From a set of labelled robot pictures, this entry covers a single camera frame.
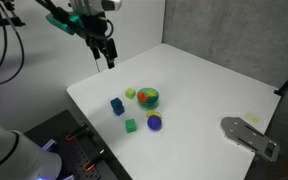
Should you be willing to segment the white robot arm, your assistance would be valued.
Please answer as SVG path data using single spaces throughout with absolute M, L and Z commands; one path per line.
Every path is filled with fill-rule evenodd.
M 47 20 L 62 31 L 86 41 L 93 57 L 104 57 L 115 67 L 117 50 L 112 38 L 113 23 L 107 11 L 117 11 L 122 0 L 69 0 L 70 12 L 52 0 L 35 0 L 49 11 Z M 0 125 L 0 180 L 56 180 L 62 168 L 59 154 L 47 151 L 16 130 Z

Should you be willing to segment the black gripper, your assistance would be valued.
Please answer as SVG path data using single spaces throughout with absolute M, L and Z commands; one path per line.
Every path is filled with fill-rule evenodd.
M 84 29 L 86 30 L 86 44 L 91 48 L 95 60 L 100 58 L 99 50 L 95 47 L 105 47 L 104 55 L 109 69 L 115 67 L 115 59 L 118 57 L 112 35 L 113 23 L 106 18 L 104 12 L 97 15 L 82 15 Z

